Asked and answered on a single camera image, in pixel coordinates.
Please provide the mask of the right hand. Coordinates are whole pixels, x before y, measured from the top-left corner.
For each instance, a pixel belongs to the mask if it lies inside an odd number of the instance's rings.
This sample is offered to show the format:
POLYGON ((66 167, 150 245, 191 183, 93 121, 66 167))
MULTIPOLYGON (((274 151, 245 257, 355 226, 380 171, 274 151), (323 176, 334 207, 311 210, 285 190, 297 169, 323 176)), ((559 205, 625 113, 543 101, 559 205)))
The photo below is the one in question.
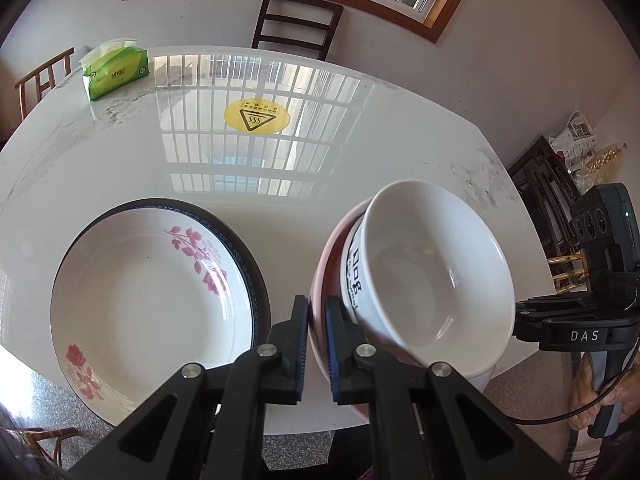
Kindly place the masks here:
MULTIPOLYGON (((600 412, 600 408, 617 403, 623 404, 620 422, 624 422, 639 409, 640 398, 639 356, 634 358, 634 366, 627 372, 616 388, 601 402, 594 404, 589 410, 571 417, 568 420, 570 428, 579 431, 592 424, 600 412)), ((578 372, 572 383, 570 393, 570 410, 574 411, 592 402, 598 394, 592 388, 592 369, 589 359, 584 356, 580 361, 578 372)))

